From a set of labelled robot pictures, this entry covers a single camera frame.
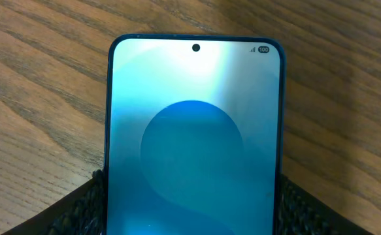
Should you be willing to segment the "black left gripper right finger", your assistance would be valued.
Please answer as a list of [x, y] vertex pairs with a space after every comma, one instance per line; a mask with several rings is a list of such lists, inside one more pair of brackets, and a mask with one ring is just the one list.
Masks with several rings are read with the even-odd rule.
[[371, 235], [323, 202], [280, 176], [276, 235]]

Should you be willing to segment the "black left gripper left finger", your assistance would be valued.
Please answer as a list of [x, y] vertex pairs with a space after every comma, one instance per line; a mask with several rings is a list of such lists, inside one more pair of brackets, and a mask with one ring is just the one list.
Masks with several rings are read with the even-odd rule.
[[103, 233], [104, 174], [92, 179], [3, 235], [99, 235]]

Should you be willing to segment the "blue Samsung Galaxy smartphone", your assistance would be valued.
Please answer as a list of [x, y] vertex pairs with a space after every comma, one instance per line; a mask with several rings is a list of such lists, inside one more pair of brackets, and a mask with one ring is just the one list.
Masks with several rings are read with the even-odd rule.
[[285, 76], [268, 38], [118, 37], [105, 234], [276, 234]]

